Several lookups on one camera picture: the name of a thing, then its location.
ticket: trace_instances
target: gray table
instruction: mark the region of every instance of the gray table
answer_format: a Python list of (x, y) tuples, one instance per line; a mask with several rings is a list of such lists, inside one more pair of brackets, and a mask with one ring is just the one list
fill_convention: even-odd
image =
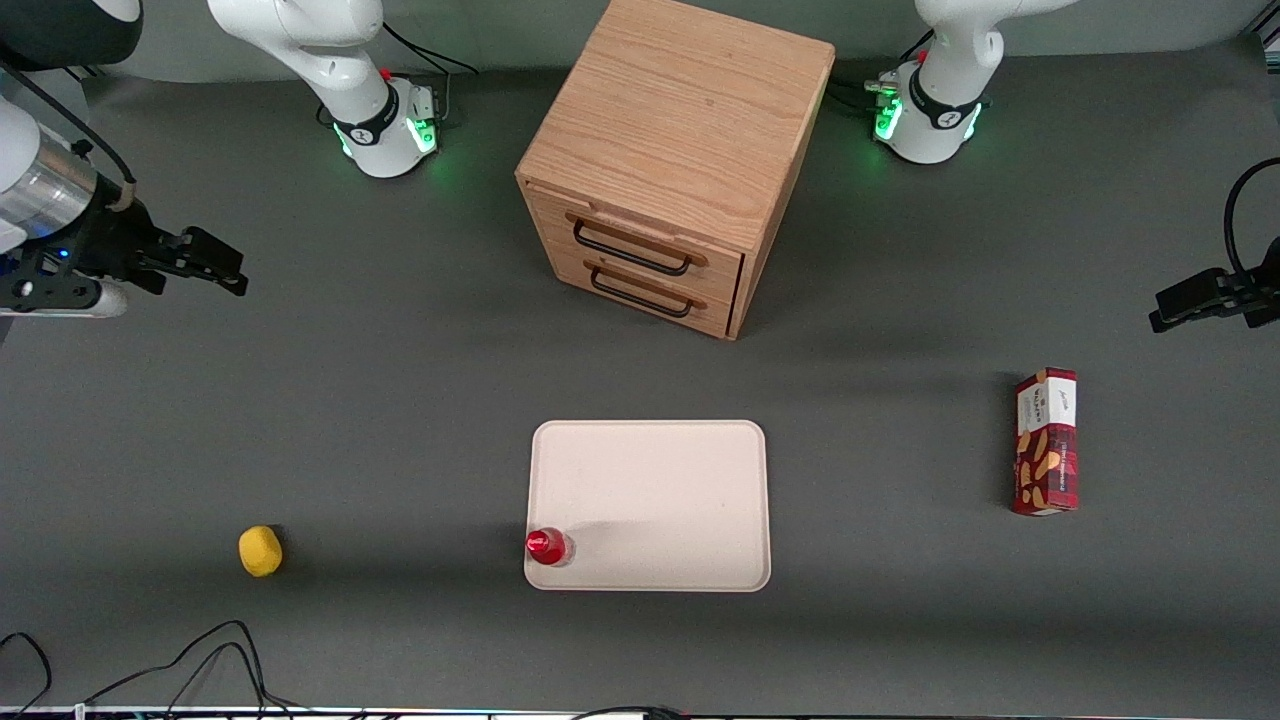
[[(157, 220), (252, 286), (18, 322), (0, 352), (0, 629), (47, 644), (55, 702), (238, 616), (311, 703), (1280, 714), (1280, 329), (1146, 319), (1224, 264), (1226, 188), (1280, 151), (1256, 45), (1011, 60), (938, 168), (828, 102), (737, 343), (553, 279), (511, 172), (561, 78), (460, 82), (443, 152), (387, 182), (301, 83), (100, 87)], [(1242, 202), (1253, 261), (1277, 188)], [(1046, 364), (1080, 373), (1083, 509), (1033, 520), (1010, 383)], [(760, 423), (768, 588), (530, 588), (553, 418)], [(236, 560), (256, 523), (288, 528), (278, 578)], [(28, 660), (0, 657), (4, 702)], [(196, 701), (247, 698), (227, 664)]]

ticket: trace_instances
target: green led light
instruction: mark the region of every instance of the green led light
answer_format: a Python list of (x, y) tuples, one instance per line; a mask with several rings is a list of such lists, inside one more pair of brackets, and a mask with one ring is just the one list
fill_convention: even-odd
[(888, 141), (893, 137), (893, 131), (897, 129), (897, 120), (901, 117), (902, 101), (895, 97), (888, 106), (881, 110), (879, 117), (876, 118), (876, 136), (883, 141)]
[(338, 136), (338, 140), (342, 142), (342, 152), (346, 156), (351, 158), (351, 147), (347, 147), (347, 138), (342, 136), (342, 131), (338, 129), (338, 124), (337, 123), (334, 123), (334, 126), (333, 126), (333, 132)]
[(980, 114), (982, 114), (982, 102), (978, 102), (978, 106), (973, 109), (973, 118), (969, 120), (969, 129), (964, 131), (965, 140), (973, 137), (973, 131), (978, 126), (978, 115)]
[(435, 123), (431, 120), (415, 120), (413, 118), (404, 118), (404, 127), (408, 132), (413, 135), (413, 142), (417, 143), (417, 149), (422, 154), (428, 154), (435, 150)]

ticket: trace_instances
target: drawer handle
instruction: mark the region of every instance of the drawer handle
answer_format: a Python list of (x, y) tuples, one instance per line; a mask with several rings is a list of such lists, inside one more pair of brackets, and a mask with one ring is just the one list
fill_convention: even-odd
[(685, 255), (685, 264), (681, 265), (681, 266), (678, 266), (678, 268), (672, 268), (669, 265), (663, 265), (662, 263), (654, 263), (653, 260), (649, 260), (648, 258), (641, 258), (639, 255), (632, 255), (631, 252), (627, 252), (626, 250), (618, 250), (617, 247), (609, 247), (608, 245), (604, 245), (603, 242), (596, 242), (596, 241), (594, 241), (591, 238), (582, 237), (582, 225), (584, 225), (582, 220), (577, 220), (576, 223), (573, 223), (573, 240), (576, 240), (577, 243), (581, 245), (582, 247), (590, 247), (591, 250), (595, 250), (595, 251), (599, 251), (599, 252), (604, 252), (605, 255), (613, 255), (614, 258), (617, 258), (620, 260), (626, 260), (627, 263), (635, 263), (636, 265), (640, 265), (641, 268), (648, 268), (648, 269), (650, 269), (650, 270), (653, 270), (655, 273), (662, 273), (664, 275), (671, 275), (673, 278), (678, 278), (680, 275), (682, 275), (682, 274), (685, 274), (685, 273), (689, 272), (689, 265), (694, 261), (692, 258), (690, 258), (689, 255)]
[(666, 315), (668, 318), (676, 318), (677, 320), (680, 318), (687, 316), (689, 311), (694, 309), (694, 301), (692, 300), (686, 300), (684, 309), (681, 309), (681, 310), (672, 310), (671, 307), (664, 307), (662, 305), (658, 305), (657, 302), (652, 302), (649, 300), (645, 300), (644, 297), (636, 297), (636, 296), (631, 295), (630, 292), (618, 290), (616, 287), (609, 287), (609, 286), (607, 286), (607, 284), (604, 284), (604, 283), (600, 282), (600, 269), (599, 268), (591, 268), (591, 287), (594, 287), (595, 290), (598, 290), (598, 291), (600, 291), (600, 292), (603, 292), (605, 295), (612, 295), (613, 297), (620, 297), (622, 300), (626, 300), (627, 302), (635, 302), (636, 305), (639, 305), (641, 307), (648, 307), (649, 310), (653, 310), (654, 313), (660, 313), (660, 314), (663, 314), (663, 315)]

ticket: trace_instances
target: metal cylinder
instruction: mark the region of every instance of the metal cylinder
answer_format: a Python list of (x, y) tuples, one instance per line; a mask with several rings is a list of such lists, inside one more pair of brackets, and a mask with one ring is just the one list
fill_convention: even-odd
[(79, 218), (93, 197), (97, 173), (40, 128), (40, 150), (31, 167), (0, 193), (0, 219), (28, 238), (52, 234)]

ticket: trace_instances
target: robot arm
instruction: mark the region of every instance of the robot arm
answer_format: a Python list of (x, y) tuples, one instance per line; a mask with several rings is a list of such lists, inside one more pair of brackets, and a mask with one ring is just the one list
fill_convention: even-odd
[(996, 24), (1076, 1), (915, 0), (934, 41), (927, 60), (909, 59), (867, 83), (882, 95), (876, 140), (913, 163), (950, 159), (973, 136), (982, 92), (1005, 58), (1005, 38)]
[[(58, 10), (47, 0), (0, 3), (0, 68), (104, 145), (22, 73), (123, 60), (141, 33), (141, 5), (60, 0)], [(129, 181), (122, 191), (88, 164), (91, 149), (0, 97), (0, 315), (119, 315), (124, 291), (105, 278), (159, 295), (166, 274), (196, 277), (244, 295), (239, 252), (200, 228), (156, 228), (132, 199), (123, 160), (106, 149)]]
[(209, 9), (228, 35), (311, 86), (334, 118), (343, 151), (366, 174), (404, 174), (435, 150), (431, 91), (384, 78), (357, 47), (381, 29), (381, 0), (209, 0)]
[(138, 201), (113, 209), (120, 187), (4, 99), (0, 128), (0, 315), (119, 315), (124, 291), (95, 279), (108, 277), (155, 295), (165, 274), (244, 295), (234, 249), (201, 228), (170, 234)]
[(1254, 176), (1280, 167), (1270, 158), (1244, 170), (1226, 193), (1222, 233), (1231, 272), (1210, 268), (1156, 295), (1157, 309), (1149, 315), (1151, 329), (1162, 333), (1193, 320), (1244, 315), (1251, 328), (1280, 320), (1280, 237), (1271, 241), (1262, 264), (1245, 269), (1235, 246), (1235, 205)]

